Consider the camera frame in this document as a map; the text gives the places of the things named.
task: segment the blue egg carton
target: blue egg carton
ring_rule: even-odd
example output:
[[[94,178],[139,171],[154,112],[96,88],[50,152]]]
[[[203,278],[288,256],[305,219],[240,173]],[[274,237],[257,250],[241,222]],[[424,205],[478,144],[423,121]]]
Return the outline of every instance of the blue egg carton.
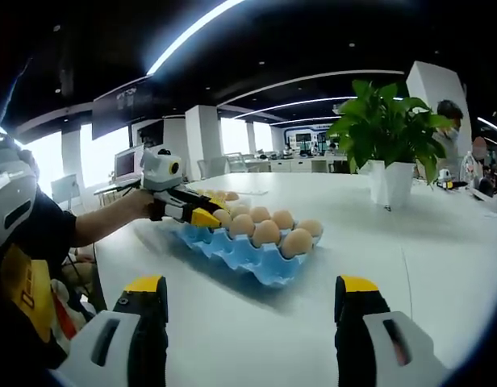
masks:
[[[281,230],[281,241],[290,232]],[[223,260],[235,272],[253,273],[260,283],[274,288],[282,288],[292,281],[308,256],[300,254],[287,260],[275,243],[264,243],[260,248],[255,248],[247,235],[237,235],[231,239],[224,228],[211,231],[185,223],[174,234],[209,260]],[[313,238],[314,246],[321,237],[322,234]]]

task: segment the white flower pot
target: white flower pot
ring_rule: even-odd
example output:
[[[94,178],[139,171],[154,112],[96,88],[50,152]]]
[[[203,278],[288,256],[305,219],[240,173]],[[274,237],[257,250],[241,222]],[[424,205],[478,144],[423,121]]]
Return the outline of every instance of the white flower pot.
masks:
[[[370,198],[390,208],[404,206],[411,192],[414,163],[392,163],[385,168],[381,160],[369,160]]]

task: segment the ceiling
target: ceiling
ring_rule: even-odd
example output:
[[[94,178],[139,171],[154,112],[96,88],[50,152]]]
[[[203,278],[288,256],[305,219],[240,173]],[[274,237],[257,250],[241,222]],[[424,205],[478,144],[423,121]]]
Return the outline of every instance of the ceiling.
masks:
[[[3,126],[13,131],[29,119],[90,102],[144,76],[188,26],[222,2],[118,0],[75,2],[59,9],[59,15],[43,21],[53,25],[19,78]],[[471,116],[497,124],[497,11],[491,7],[487,0],[469,5],[441,0],[246,0],[190,37],[154,74],[168,101],[161,116],[184,114],[197,104],[221,105],[313,74],[354,69],[408,74],[413,61],[422,60],[457,71]],[[404,75],[353,74],[298,81],[228,105],[259,110],[353,95],[355,77],[398,82],[399,93],[407,93]],[[307,119],[333,115],[333,103],[267,113],[284,120]],[[497,132],[489,136],[497,140]]]

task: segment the potted plant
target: potted plant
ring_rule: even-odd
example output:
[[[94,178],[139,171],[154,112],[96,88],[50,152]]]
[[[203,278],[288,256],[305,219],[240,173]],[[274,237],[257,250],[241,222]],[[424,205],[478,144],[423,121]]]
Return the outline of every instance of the potted plant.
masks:
[[[451,122],[420,98],[396,99],[396,84],[374,88],[356,80],[353,89],[357,97],[340,107],[342,117],[327,136],[340,137],[351,173],[368,163],[373,202],[401,207],[410,196],[416,162],[429,184],[436,179],[437,158],[445,158],[445,150],[432,135]]]

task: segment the person's arm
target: person's arm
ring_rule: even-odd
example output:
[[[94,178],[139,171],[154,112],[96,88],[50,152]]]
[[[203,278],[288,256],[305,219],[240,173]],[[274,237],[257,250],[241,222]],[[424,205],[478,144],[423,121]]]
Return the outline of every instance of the person's arm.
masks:
[[[138,218],[148,217],[153,196],[142,189],[120,198],[107,207],[77,217],[72,247],[87,246],[105,238]]]

